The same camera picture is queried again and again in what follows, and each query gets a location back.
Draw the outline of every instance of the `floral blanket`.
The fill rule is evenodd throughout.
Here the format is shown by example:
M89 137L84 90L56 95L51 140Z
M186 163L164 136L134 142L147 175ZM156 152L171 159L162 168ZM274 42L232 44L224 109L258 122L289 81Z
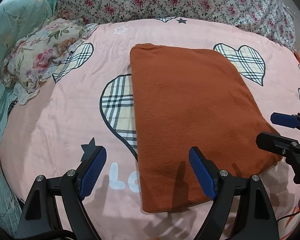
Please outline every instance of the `floral blanket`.
M181 16L237 26L295 49L292 18L281 0L58 0L57 10L85 23Z
M12 48L1 68L2 83L7 88L14 87L19 103L26 104L38 94L40 82L51 76L47 70L56 68L97 27L95 23L86 25L82 19L47 19Z

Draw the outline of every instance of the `mattress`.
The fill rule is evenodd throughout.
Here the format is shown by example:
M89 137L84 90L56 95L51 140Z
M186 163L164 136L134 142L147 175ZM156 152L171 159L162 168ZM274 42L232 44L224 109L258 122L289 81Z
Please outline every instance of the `mattress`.
M60 65L36 98L13 108L0 146L2 170L15 194L26 200L36 176L57 177L76 168L81 145L95 138L96 145L106 148L107 161L83 204L101 238L190 240L211 201L178 212L149 214L141 209L129 65L130 50L139 43L217 50L232 60L266 121L271 123L273 112L300 112L300 65L289 49L265 37L180 17L109 23L100 25L73 58ZM254 57L264 64L247 61ZM122 104L123 98L128 105ZM273 127L300 142L300 131ZM277 219L298 208L300 189L293 176L284 160L260 175ZM61 198L57 203L64 229L71 229ZM231 232L237 205L235 198L222 239ZM282 239L298 221L295 216L279 224Z

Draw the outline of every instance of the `pink bedsheet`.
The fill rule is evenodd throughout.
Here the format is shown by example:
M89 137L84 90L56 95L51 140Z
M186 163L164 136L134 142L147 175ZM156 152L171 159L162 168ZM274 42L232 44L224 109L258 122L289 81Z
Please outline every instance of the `pink bedsheet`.
M131 73L129 53L138 43L193 49L214 49L222 43L223 49L226 46L233 48L229 49L232 54L235 54L234 49L246 45L263 59L265 75L262 78L263 67L259 65L254 70L254 73L258 72L257 78L249 79L247 74L242 78L264 118L271 123L272 112L300 112L300 69L291 51L265 37L229 25L183 20L186 21L177 17L100 25L86 42L94 49L83 65L68 72L57 83L51 78L36 98L25 106L15 106L2 137L0 159L6 179L18 197L26 199L37 175L43 174L47 178L62 176L69 169L76 168L83 154L81 144L89 143L94 137L96 145L106 148L107 161L92 194L83 203L101 238L194 238L211 202L182 212L147 214L141 210L136 159L108 128L101 115L104 110L100 109L100 97L104 88L119 75ZM248 56L243 50L240 52L243 57ZM129 126L133 129L133 118L130 120ZM300 131L274 127L282 136L300 142ZM300 189L293 183L293 176L284 160L261 175L277 218L291 213L298 205ZM70 229L62 201L57 200L63 227ZM229 223L235 217L233 206ZM282 239L298 220L299 217L295 217L289 223L282 221ZM223 239L230 232L228 224Z

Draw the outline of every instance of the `pillow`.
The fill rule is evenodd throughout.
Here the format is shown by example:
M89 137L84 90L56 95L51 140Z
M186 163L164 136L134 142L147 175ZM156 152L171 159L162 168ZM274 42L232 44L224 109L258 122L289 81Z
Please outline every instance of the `pillow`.
M47 19L14 45L1 67L2 83L7 88L17 83L18 101L26 104L38 94L39 82L51 76L44 76L45 72L60 64L69 56L69 51L75 50L97 27L97 24L85 25L82 19Z

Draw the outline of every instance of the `orange folded sweater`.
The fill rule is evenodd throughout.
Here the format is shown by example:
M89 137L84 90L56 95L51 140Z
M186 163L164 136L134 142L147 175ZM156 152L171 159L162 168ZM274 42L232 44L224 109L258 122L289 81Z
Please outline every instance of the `orange folded sweater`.
M257 135L276 131L220 53L139 44L131 49L130 63L145 212L209 200L189 164L192 146L219 169L245 178L281 160L258 149Z

